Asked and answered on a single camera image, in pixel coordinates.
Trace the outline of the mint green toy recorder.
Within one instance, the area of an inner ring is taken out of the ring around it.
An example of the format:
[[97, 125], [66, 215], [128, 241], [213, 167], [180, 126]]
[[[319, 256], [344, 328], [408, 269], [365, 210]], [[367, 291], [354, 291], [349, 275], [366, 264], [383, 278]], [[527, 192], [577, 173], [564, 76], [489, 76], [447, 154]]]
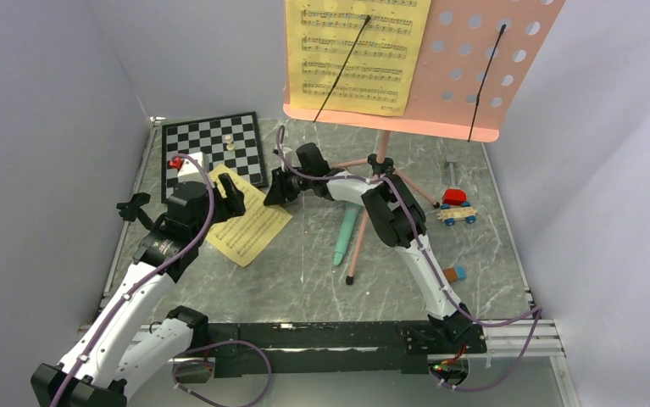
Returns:
[[336, 240], [336, 248], [333, 257], [333, 265], [338, 266], [342, 263], [347, 254], [350, 239], [353, 234], [355, 222], [361, 212], [362, 207], [354, 203], [346, 203], [345, 211], [342, 217], [342, 223], [338, 238]]

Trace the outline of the yellow sheet music page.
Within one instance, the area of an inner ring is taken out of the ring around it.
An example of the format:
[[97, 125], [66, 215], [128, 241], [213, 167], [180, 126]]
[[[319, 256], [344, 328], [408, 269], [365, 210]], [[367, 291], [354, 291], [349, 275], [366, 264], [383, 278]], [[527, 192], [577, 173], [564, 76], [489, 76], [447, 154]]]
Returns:
[[286, 1], [287, 87], [294, 109], [401, 116], [429, 1]]
[[264, 206], [265, 194], [223, 164], [209, 175], [217, 178], [227, 174], [244, 194], [246, 212], [242, 216], [214, 224], [206, 241], [235, 264], [246, 267], [273, 241], [292, 219], [280, 206]]

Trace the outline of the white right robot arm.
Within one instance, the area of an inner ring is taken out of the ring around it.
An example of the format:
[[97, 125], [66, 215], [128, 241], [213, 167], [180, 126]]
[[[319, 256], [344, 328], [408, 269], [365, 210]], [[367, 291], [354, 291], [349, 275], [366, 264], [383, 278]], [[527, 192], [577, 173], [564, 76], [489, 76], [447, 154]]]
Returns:
[[468, 309], [447, 281], [426, 234], [424, 210], [400, 176], [354, 175], [331, 167], [313, 143], [296, 151], [298, 166], [282, 163], [271, 171], [272, 185], [264, 205], [282, 205], [312, 191], [318, 197], [356, 204], [369, 216], [377, 237], [393, 248], [407, 266], [425, 300], [425, 324], [401, 323], [397, 332], [411, 354], [484, 354], [481, 326], [468, 318]]

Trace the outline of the black clamp knob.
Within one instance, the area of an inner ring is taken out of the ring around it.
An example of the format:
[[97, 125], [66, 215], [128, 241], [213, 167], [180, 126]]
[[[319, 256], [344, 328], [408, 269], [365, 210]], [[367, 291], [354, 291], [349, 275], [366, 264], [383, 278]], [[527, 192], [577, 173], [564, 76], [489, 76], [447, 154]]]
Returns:
[[153, 229], [153, 221], [142, 208], [150, 202], [150, 199], [151, 196], [148, 193], [138, 192], [133, 194], [128, 202], [117, 203], [116, 209], [124, 221], [134, 222], [138, 220], [147, 231], [151, 231]]

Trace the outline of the yellow sheet music bottom page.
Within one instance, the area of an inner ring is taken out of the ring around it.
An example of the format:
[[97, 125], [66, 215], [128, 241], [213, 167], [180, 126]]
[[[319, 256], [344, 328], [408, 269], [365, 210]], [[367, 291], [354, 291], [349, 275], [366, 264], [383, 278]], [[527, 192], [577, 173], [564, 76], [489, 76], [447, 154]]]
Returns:
[[206, 241], [235, 264], [246, 267], [273, 241], [292, 219], [280, 206], [264, 206], [265, 194], [223, 164], [209, 175], [217, 178], [227, 174], [244, 194], [246, 212], [242, 216], [214, 224]]

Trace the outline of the black white chessboard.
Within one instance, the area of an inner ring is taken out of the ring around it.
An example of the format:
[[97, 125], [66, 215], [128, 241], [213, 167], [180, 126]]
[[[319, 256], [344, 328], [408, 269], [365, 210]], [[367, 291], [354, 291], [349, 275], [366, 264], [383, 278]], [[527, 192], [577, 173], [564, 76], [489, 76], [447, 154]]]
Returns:
[[[227, 135], [232, 136], [234, 151], [226, 149]], [[176, 153], [195, 152], [207, 156], [210, 170], [223, 164], [255, 187], [269, 185], [258, 116], [254, 111], [163, 125], [161, 198], [167, 198], [177, 183], [170, 179], [168, 162]]]

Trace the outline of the pink perforated music stand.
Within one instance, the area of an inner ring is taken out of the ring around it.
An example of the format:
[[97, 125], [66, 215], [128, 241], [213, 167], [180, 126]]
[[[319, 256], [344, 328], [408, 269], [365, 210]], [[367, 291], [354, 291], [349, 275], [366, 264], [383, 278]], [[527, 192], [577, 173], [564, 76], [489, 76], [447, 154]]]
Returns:
[[564, 5], [560, 1], [429, 2], [403, 115], [294, 109], [289, 104], [287, 59], [285, 114], [297, 120], [389, 132], [496, 141], [509, 106]]

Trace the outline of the orange blue toy block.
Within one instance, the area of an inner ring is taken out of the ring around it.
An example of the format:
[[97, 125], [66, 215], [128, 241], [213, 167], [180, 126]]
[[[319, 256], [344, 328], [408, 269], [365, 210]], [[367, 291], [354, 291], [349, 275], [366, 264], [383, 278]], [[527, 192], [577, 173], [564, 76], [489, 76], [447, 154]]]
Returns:
[[448, 283], [452, 284], [455, 282], [463, 281], [467, 278], [467, 273], [462, 266], [454, 266], [442, 270], [443, 275], [445, 276]]

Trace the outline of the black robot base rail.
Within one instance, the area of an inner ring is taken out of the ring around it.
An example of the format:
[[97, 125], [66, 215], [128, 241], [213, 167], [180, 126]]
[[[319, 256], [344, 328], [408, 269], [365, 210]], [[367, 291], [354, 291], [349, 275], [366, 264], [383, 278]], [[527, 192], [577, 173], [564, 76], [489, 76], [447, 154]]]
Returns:
[[212, 323], [180, 305], [167, 318], [194, 330], [193, 360], [212, 360], [214, 377], [251, 374], [400, 371], [425, 374], [438, 355], [484, 354], [481, 326], [459, 317], [431, 321]]

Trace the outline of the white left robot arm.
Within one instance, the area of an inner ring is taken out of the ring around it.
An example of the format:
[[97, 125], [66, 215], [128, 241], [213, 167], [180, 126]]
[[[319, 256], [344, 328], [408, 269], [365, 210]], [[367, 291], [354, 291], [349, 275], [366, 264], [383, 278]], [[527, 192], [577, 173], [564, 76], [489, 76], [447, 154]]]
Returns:
[[208, 222], [244, 214], [244, 194], [221, 174], [211, 189], [184, 181], [167, 210], [141, 240], [125, 278], [91, 328], [55, 365], [39, 365], [31, 386], [41, 406], [125, 406], [135, 392], [178, 354], [196, 356], [210, 344], [208, 317], [180, 305], [155, 331], [134, 343], [154, 306], [198, 256]]

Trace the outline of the yellow sheet music top page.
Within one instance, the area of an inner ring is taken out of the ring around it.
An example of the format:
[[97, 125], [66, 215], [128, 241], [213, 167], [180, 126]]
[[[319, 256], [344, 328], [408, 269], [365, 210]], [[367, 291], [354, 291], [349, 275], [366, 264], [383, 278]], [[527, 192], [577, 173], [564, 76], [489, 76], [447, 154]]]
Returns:
[[287, 87], [294, 109], [401, 116], [429, 1], [286, 1]]

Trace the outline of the red wooden toy car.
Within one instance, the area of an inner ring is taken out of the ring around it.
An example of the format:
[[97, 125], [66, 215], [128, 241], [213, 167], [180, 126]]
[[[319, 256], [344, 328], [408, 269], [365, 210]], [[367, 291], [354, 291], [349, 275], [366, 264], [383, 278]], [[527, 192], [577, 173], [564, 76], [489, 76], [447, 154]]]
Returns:
[[448, 188], [442, 194], [442, 204], [436, 218], [446, 226], [453, 226], [458, 221], [472, 224], [476, 222], [476, 210], [463, 190]]

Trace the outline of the grey metal bracket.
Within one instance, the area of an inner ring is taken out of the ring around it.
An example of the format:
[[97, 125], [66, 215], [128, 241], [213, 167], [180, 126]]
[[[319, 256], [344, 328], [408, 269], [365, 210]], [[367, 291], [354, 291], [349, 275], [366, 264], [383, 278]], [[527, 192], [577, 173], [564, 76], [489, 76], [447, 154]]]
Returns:
[[448, 154], [446, 156], [446, 165], [449, 170], [449, 175], [450, 175], [450, 185], [448, 187], [448, 190], [460, 190], [460, 187], [457, 182], [457, 177], [456, 177], [456, 164], [458, 163], [458, 159], [455, 155], [453, 154]]

